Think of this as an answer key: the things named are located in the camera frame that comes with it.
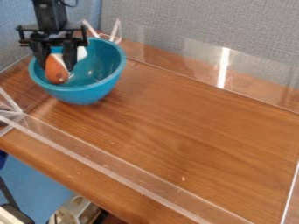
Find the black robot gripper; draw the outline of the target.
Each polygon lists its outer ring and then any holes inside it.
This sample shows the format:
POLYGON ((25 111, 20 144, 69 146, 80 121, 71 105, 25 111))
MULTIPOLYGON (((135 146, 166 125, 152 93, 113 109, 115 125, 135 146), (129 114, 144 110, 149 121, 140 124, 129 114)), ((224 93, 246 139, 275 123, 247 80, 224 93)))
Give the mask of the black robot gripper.
POLYGON ((51 46, 63 45, 63 61, 68 71, 77 63, 77 48, 88 45, 87 26, 68 20, 67 9, 75 4, 64 0, 32 0, 35 24, 19 25, 20 46, 29 46, 41 69, 45 69, 51 46))

